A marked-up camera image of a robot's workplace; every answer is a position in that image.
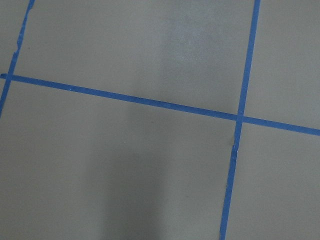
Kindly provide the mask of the blue tape grid lines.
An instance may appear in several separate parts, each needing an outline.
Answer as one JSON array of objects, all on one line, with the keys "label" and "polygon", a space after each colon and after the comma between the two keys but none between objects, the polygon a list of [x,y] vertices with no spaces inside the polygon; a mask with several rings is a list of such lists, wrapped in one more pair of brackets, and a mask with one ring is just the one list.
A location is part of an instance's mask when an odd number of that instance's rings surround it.
[{"label": "blue tape grid lines", "polygon": [[186,112],[186,113],[191,113],[196,115],[209,116],[213,118],[234,121],[235,128],[234,128],[234,135],[233,135],[233,145],[231,148],[227,182],[225,187],[225,195],[223,199],[223,208],[222,208],[220,227],[219,227],[218,238],[220,240],[226,239],[226,236],[227,236],[228,220],[229,220],[230,206],[231,206],[234,179],[235,179],[236,166],[237,166],[237,157],[238,157],[238,151],[239,151],[239,146],[241,142],[241,133],[242,133],[243,124],[247,123],[251,125],[264,126],[264,127],[273,128],[273,129],[281,129],[281,130],[286,130],[290,132],[302,133],[302,134],[313,135],[313,136],[319,136],[320,134],[320,131],[317,128],[310,128],[305,126],[288,124],[284,122],[260,119],[260,118],[249,117],[245,115],[248,87],[249,87],[249,81],[250,81],[250,75],[251,75],[251,67],[252,67],[253,56],[254,56],[256,33],[257,33],[258,22],[259,22],[259,13],[260,13],[260,5],[261,5],[261,2],[259,0],[254,1],[254,5],[252,9],[252,17],[251,17],[248,45],[246,50],[245,65],[244,65],[241,91],[240,91],[240,97],[238,101],[238,108],[237,108],[236,114],[15,75],[14,71],[19,58],[21,47],[23,45],[24,34],[27,26],[29,12],[33,8],[34,3],[35,2],[31,0],[27,5],[26,12],[21,25],[21,29],[19,31],[19,35],[17,38],[17,43],[16,43],[17,49],[13,53],[13,56],[11,58],[8,72],[2,73],[0,75],[1,79],[5,80],[4,87],[0,97],[0,106],[2,108],[4,107],[11,82],[16,81],[20,83],[43,86],[46,88],[59,89],[59,90],[64,90],[69,92],[76,92],[76,93],[98,96],[98,97],[114,99],[114,100],[119,100],[124,102],[136,103],[141,105],[153,106],[157,108],[175,110],[175,111]]}]

